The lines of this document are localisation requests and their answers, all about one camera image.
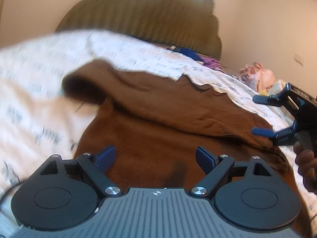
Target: human hand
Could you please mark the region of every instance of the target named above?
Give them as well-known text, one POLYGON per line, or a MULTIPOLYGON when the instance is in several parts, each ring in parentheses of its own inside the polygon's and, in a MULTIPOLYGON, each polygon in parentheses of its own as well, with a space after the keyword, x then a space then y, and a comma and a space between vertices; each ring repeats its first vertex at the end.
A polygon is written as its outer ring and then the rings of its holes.
POLYGON ((317 168, 317 158, 311 150, 303 150, 299 142, 294 144, 294 152, 296 153, 295 163, 298 165, 298 173, 303 176, 304 187, 309 192, 317 194, 314 187, 316 182, 315 169, 317 168))

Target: patterned bed sheet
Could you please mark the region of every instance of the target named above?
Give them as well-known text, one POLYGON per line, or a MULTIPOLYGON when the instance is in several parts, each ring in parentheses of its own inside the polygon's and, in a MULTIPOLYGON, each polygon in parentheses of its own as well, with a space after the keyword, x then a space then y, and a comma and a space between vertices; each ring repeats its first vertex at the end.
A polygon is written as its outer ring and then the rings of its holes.
MULTIPOLYGON (((208 83, 219 92, 227 92, 235 104, 265 118, 275 130, 287 126, 279 110, 252 102, 255 91, 184 55, 105 30, 54 34, 0 50, 0 194, 30 176, 51 154, 72 158, 98 108, 66 99, 61 81, 96 58, 119 70, 146 71, 174 80, 187 74, 197 84, 208 83)), ((303 187, 292 147, 281 149, 313 216, 317 197, 303 187)), ((18 227, 10 201, 9 196, 0 212, 0 237, 9 237, 18 227)), ((313 222, 315 233, 316 228, 317 220, 313 222)))

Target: metal bolt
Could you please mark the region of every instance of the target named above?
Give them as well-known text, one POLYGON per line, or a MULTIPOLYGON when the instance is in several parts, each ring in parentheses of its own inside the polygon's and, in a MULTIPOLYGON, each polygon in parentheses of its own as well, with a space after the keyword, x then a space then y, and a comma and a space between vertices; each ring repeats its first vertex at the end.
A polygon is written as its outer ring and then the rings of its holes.
POLYGON ((105 193, 108 195, 117 195, 119 192, 121 192, 120 188, 115 186, 110 186, 105 189, 105 193))
POLYGON ((196 194, 196 195, 204 195, 207 193, 206 188, 204 187, 194 187, 193 189, 191 189, 192 193, 196 194))

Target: olive green headboard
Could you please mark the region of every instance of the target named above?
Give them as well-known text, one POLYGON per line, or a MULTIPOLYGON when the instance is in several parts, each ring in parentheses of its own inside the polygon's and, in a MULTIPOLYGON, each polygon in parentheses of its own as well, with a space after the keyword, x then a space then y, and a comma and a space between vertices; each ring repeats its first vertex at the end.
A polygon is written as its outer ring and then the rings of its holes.
POLYGON ((56 31, 108 29, 220 59, 218 20, 212 9, 212 0, 82 0, 56 31))

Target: brown cloth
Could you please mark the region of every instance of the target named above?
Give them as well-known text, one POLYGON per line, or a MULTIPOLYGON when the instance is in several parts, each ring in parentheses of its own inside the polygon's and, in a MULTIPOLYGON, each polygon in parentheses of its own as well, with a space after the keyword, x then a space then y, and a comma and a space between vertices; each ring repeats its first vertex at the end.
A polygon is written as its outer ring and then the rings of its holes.
POLYGON ((254 126, 271 126, 235 105, 226 93, 197 86, 187 76, 173 81, 145 72, 116 71, 102 60, 82 66, 62 85, 66 95, 100 105, 74 157, 113 144, 117 159, 107 176, 123 189, 193 187, 205 176, 195 161, 197 146, 236 161, 259 156, 300 197, 302 210, 294 229, 304 233, 309 216, 292 169, 278 147, 250 132, 254 126))

